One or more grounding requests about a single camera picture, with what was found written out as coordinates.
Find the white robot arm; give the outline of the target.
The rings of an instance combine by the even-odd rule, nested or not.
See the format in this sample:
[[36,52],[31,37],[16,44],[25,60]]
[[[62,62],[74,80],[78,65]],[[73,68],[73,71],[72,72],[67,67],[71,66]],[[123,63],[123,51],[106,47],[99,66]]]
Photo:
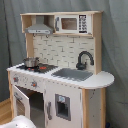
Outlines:
[[16,116],[10,122],[0,125],[0,128],[36,128],[34,123],[23,115]]

